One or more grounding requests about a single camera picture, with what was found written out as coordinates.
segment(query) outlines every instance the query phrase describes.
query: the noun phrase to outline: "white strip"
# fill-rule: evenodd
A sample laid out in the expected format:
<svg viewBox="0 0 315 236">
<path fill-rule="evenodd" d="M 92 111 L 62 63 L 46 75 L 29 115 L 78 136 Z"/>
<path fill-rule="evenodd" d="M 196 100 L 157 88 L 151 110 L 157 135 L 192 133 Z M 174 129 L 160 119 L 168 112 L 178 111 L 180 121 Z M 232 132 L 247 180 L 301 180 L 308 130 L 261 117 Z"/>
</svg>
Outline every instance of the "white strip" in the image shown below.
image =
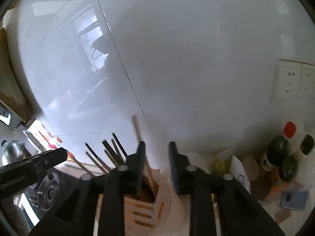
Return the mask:
<svg viewBox="0 0 315 236">
<path fill-rule="evenodd" d="M 30 203 L 28 202 L 25 194 L 22 194 L 21 197 L 21 203 L 23 204 L 23 207 L 28 215 L 28 217 L 30 218 L 30 220 L 32 221 L 33 225 L 37 225 L 37 223 L 39 222 L 38 217 L 35 215 L 32 207 L 30 206 Z"/>
</svg>

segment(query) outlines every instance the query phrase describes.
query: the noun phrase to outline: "silver screw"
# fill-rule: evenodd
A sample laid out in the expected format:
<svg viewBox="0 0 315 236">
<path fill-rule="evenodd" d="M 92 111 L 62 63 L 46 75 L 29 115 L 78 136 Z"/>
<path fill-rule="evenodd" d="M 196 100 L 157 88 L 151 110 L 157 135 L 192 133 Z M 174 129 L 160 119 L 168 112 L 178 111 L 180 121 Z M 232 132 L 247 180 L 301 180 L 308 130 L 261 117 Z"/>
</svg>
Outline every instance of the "silver screw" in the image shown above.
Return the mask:
<svg viewBox="0 0 315 236">
<path fill-rule="evenodd" d="M 195 165 L 188 165 L 186 167 L 186 170 L 188 171 L 196 171 L 197 170 L 197 167 Z"/>
<path fill-rule="evenodd" d="M 129 169 L 129 167 L 127 165 L 120 165 L 117 169 L 119 171 L 127 171 Z"/>
<path fill-rule="evenodd" d="M 84 175 L 81 176 L 81 179 L 83 181 L 89 181 L 89 180 L 92 179 L 92 176 L 90 174 L 84 174 Z"/>
</svg>

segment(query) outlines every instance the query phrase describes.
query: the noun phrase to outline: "grout line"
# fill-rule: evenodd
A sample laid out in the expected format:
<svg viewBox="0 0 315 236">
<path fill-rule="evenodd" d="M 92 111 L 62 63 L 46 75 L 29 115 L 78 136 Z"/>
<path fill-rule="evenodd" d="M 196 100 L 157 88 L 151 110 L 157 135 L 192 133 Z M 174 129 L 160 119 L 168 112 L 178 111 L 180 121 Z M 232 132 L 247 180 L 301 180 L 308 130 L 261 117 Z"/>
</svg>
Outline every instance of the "grout line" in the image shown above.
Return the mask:
<svg viewBox="0 0 315 236">
<path fill-rule="evenodd" d="M 131 84 L 131 81 L 130 81 L 129 76 L 128 76 L 127 71 L 126 71 L 126 68 L 125 68 L 125 66 L 124 66 L 124 64 L 123 64 L 123 62 L 122 62 L 121 56 L 120 56 L 120 54 L 119 54 L 119 51 L 118 51 L 117 46 L 116 46 L 116 43 L 115 43 L 114 38 L 113 38 L 113 36 L 112 36 L 112 34 L 111 34 L 111 30 L 110 30 L 110 28 L 109 28 L 108 22 L 107 22 L 107 20 L 106 20 L 105 13 L 104 13 L 104 11 L 103 11 L 103 9 L 102 9 L 102 5 L 100 4 L 100 0 L 97 0 L 97 1 L 98 1 L 99 5 L 100 5 L 100 8 L 101 8 L 101 10 L 102 10 L 102 13 L 103 13 L 103 16 L 104 16 L 104 20 L 105 20 L 106 25 L 107 25 L 108 30 L 109 30 L 109 34 L 111 35 L 111 39 L 112 39 L 112 41 L 113 41 L 113 43 L 114 43 L 115 49 L 116 49 L 117 54 L 118 54 L 118 56 L 119 56 L 120 62 L 121 62 L 121 64 L 122 64 L 122 66 L 123 66 L 123 69 L 125 70 L 125 73 L 126 73 L 126 76 L 127 76 L 127 78 L 128 78 L 128 81 L 129 81 L 129 83 L 130 83 L 130 85 L 131 85 L 132 91 L 133 91 L 133 93 L 134 93 L 134 95 L 135 95 L 135 97 L 136 97 L 136 99 L 137 99 L 137 102 L 138 102 L 138 104 L 139 104 L 139 106 L 140 106 L 141 112 L 142 112 L 142 114 L 143 114 L 143 116 L 144 116 L 144 118 L 145 118 L 145 120 L 146 120 L 146 122 L 147 122 L 147 124 L 148 124 L 148 126 L 149 126 L 149 129 L 150 129 L 150 131 L 151 131 L 151 133 L 152 133 L 152 135 L 153 135 L 153 137 L 154 137 L 154 139 L 155 139 L 155 142 L 156 142 L 156 144 L 157 144 L 157 147 L 159 148 L 159 150 L 160 150 L 160 152 L 161 152 L 161 154 L 162 154 L 162 157 L 164 157 L 163 152 L 161 151 L 160 146 L 159 146 L 159 144 L 158 144 L 158 141 L 157 141 L 155 135 L 153 134 L 152 128 L 151 128 L 151 126 L 149 125 L 149 122 L 148 122 L 148 120 L 147 120 L 147 118 L 146 118 L 146 116 L 145 116 L 145 114 L 144 114 L 144 112 L 143 112 L 143 109 L 142 109 L 141 104 L 140 104 L 140 102 L 139 102 L 139 99 L 138 99 L 138 97 L 137 97 L 137 95 L 136 95 L 136 92 L 134 91 L 134 88 L 133 88 L 133 86 L 132 86 L 132 84 Z"/>
</svg>

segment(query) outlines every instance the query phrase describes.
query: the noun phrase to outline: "white tile wall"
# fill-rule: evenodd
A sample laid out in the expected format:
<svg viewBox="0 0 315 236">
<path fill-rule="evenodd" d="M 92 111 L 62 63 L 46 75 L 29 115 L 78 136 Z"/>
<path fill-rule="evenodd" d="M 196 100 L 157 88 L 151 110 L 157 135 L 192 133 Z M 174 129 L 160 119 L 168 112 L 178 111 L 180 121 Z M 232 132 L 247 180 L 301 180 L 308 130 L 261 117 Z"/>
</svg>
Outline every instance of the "white tile wall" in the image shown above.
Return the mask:
<svg viewBox="0 0 315 236">
<path fill-rule="evenodd" d="M 315 125 L 312 102 L 271 102 L 278 58 L 315 64 L 298 0 L 19 0 L 7 33 L 33 107 L 82 162 L 112 131 L 135 151 L 133 114 L 156 168 L 171 140 L 247 152 L 287 120 Z"/>
</svg>

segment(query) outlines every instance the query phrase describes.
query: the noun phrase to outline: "electrical outlet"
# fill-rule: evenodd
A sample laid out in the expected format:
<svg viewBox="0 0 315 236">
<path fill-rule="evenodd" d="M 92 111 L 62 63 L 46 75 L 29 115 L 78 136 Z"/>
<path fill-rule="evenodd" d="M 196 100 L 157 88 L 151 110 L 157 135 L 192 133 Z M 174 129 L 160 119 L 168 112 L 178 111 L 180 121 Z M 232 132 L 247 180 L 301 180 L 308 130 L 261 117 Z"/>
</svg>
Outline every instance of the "electrical outlet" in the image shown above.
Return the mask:
<svg viewBox="0 0 315 236">
<path fill-rule="evenodd" d="M 301 75 L 301 63 L 278 60 L 273 101 L 296 99 Z"/>
<path fill-rule="evenodd" d="M 313 96 L 313 81 L 315 76 L 314 66 L 303 64 L 302 77 L 300 81 L 297 98 L 309 98 Z"/>
</svg>

